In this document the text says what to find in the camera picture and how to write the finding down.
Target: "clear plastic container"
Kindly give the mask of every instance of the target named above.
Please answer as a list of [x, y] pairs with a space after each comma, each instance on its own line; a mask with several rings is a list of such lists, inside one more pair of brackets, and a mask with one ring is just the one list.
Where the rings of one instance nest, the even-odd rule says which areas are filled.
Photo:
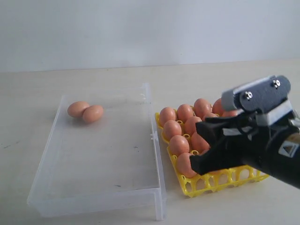
[[[101, 120], [68, 116], [75, 101], [102, 105]], [[154, 205], [165, 217], [165, 182], [148, 84], [62, 97], [27, 203], [44, 217]]]

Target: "brown egg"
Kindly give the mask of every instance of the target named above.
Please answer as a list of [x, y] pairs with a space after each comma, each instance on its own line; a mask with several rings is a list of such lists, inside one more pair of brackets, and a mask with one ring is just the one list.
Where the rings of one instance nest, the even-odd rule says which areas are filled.
[[189, 152], [189, 144], [184, 136], [175, 135], [170, 139], [169, 149], [173, 155], [179, 156], [182, 153]]
[[103, 107], [100, 105], [92, 105], [83, 113], [83, 120], [86, 123], [93, 123], [99, 120], [103, 115]]
[[197, 175], [197, 173], [192, 170], [191, 162], [189, 159], [191, 155], [192, 154], [190, 153], [182, 153], [176, 160], [177, 171], [187, 178], [192, 178]]
[[188, 118], [188, 120], [184, 124], [185, 133], [192, 136], [192, 134], [194, 132], [196, 132], [196, 123], [201, 122], [201, 121], [202, 120], [200, 119], [200, 117], [197, 117], [197, 116], [192, 116], [192, 117]]
[[196, 116], [202, 119], [204, 115], [211, 113], [211, 104], [207, 100], [199, 98], [194, 103], [194, 111]]
[[84, 101], [74, 102], [69, 106], [67, 109], [67, 113], [69, 116], [72, 116], [74, 118], [80, 118], [83, 116], [83, 112], [89, 108], [89, 103]]
[[194, 115], [192, 107], [188, 104], [183, 104], [177, 109], [177, 118], [182, 122], [186, 122], [188, 118]]
[[170, 140], [175, 135], [181, 135], [182, 130], [178, 122], [169, 120], [165, 123], [163, 128], [163, 135], [167, 140]]
[[206, 114], [205, 116], [203, 116], [203, 121], [205, 121], [205, 118], [207, 118], [207, 117], [219, 117], [219, 116], [217, 114], [210, 112], [210, 113]]
[[193, 133], [191, 137], [191, 144], [193, 147], [193, 150], [197, 150], [199, 154], [208, 151], [210, 149], [210, 145], [204, 140], [200, 135], [198, 135], [196, 132]]
[[233, 117], [236, 116], [238, 112], [236, 110], [224, 112], [222, 117]]
[[176, 112], [171, 107], [163, 108], [159, 114], [159, 124], [163, 127], [169, 120], [176, 120]]
[[224, 112], [225, 111], [222, 108], [221, 99], [219, 98], [217, 101], [215, 101], [214, 105], [212, 106], [212, 113], [222, 116]]

